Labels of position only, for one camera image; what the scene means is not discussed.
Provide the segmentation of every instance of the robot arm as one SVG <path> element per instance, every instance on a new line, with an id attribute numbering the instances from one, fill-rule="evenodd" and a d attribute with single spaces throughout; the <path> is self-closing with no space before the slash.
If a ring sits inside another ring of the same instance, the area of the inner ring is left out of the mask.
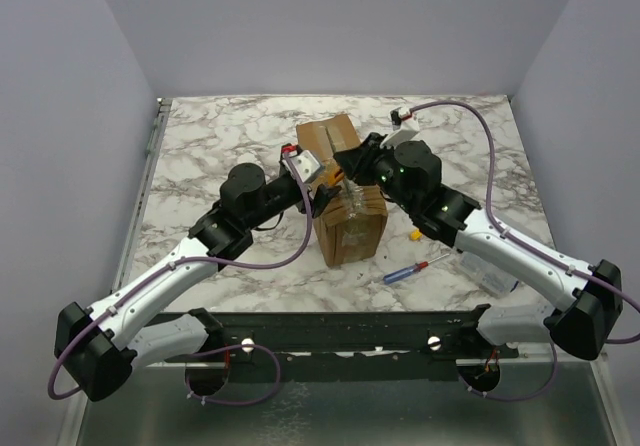
<path id="1" fill-rule="evenodd" d="M 604 281 L 620 289 L 620 270 L 605 260 L 593 267 L 500 221 L 498 230 L 477 201 L 442 184 L 440 158 L 424 141 L 411 140 L 418 128 L 410 111 L 394 111 L 392 120 L 399 127 L 388 136 L 372 133 L 357 148 L 335 153 L 341 168 L 335 174 L 344 174 L 361 186 L 379 186 L 425 236 L 497 265 L 534 288 L 553 306 L 547 317 L 543 314 L 549 311 L 538 307 L 524 316 L 522 309 L 489 308 L 479 321 L 478 331 L 490 343 L 525 339 L 518 339 L 518 334 L 544 340 L 546 334 L 547 340 L 550 336 L 569 354 L 587 360 L 597 358 L 622 311 L 622 300 L 596 283 Z"/>
<path id="2" fill-rule="evenodd" d="M 285 153 L 289 161 L 283 160 Z M 234 167 L 220 188 L 220 200 L 167 256 L 89 308 L 72 303 L 60 312 L 54 349 L 58 362 L 97 401 L 118 389 L 134 368 L 197 352 L 221 328 L 206 311 L 145 326 L 187 289 L 240 256 L 253 243 L 252 229 L 291 206 L 303 211 L 303 192 L 295 176 L 310 184 L 322 169 L 313 154 L 292 146 L 283 147 L 279 176 L 268 183 L 257 165 Z M 310 214 L 319 215 L 338 191 L 318 187 Z M 52 382 L 49 395 L 60 399 Z"/>

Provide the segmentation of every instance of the white marble countertop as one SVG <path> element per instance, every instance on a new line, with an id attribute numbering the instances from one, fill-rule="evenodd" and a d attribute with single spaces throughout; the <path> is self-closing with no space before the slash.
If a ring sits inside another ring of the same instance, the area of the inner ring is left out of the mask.
<path id="1" fill-rule="evenodd" d="M 361 138 L 390 131 L 389 112 L 436 97 L 253 96 L 179 98 L 173 101 L 162 150 L 144 212 L 131 278 L 161 259 L 217 200 L 228 171 L 255 162 L 275 174 L 279 146 L 296 142 L 295 125 L 338 113 L 351 117 Z M 487 119 L 496 141 L 494 208 L 551 243 L 551 235 L 504 96 L 456 98 Z M 488 172 L 488 147 L 477 120 L 462 110 L 439 107 L 418 116 L 427 142 L 443 162 L 443 182 L 482 202 Z M 305 218 L 287 211 L 274 231 L 255 233 L 255 244 L 239 259 L 271 263 L 298 248 Z M 375 257 L 329 269 L 312 236 L 293 264 L 272 271 L 226 268 L 191 288 L 167 311 L 206 307 L 212 311 L 405 311 L 472 309 L 481 303 L 531 304 L 542 298 L 521 286 L 495 300 L 458 272 L 457 254 L 419 274 L 386 286 L 384 274 L 416 261 L 433 259 L 447 248 L 412 242 L 405 214 L 389 205 L 389 221 Z"/>

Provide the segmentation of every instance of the blue screwdriver handle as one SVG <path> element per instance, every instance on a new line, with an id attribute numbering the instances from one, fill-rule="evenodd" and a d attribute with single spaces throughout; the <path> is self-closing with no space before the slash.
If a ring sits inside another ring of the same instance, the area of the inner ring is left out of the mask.
<path id="1" fill-rule="evenodd" d="M 382 278 L 384 284 L 395 283 L 396 281 L 400 281 L 408 276 L 411 276 L 413 273 L 418 271 L 417 265 L 409 266 L 407 268 L 399 269 L 398 271 L 394 271 L 393 273 L 387 274 Z"/>

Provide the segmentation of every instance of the gray wall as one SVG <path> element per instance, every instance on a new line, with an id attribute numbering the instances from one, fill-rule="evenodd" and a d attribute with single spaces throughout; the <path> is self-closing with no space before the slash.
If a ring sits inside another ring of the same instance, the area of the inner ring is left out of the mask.
<path id="1" fill-rule="evenodd" d="M 158 95 L 515 93 L 567 0 L 107 0 Z"/>
<path id="2" fill-rule="evenodd" d="M 513 102 L 558 246 L 623 271 L 640 299 L 640 0 L 570 0 Z M 613 336 L 640 331 L 629 306 Z M 609 348 L 640 444 L 640 347 Z"/>
<path id="3" fill-rule="evenodd" d="M 0 31 L 0 443 L 47 445 L 57 313 L 113 281 L 157 103 L 104 0 L 0 0 Z"/>

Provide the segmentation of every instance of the brown cardboard box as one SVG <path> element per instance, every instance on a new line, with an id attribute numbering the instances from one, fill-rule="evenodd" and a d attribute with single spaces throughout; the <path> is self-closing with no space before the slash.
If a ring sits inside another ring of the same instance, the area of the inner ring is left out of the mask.
<path id="1" fill-rule="evenodd" d="M 298 144 L 318 156 L 326 166 L 335 167 L 333 153 L 355 148 L 360 138 L 346 114 L 326 121 L 297 126 Z M 326 174 L 313 184 L 326 182 Z M 376 254 L 387 224 L 387 205 L 377 186 L 360 187 L 351 181 L 340 183 L 342 191 L 327 206 L 313 226 L 327 266 L 351 263 Z"/>

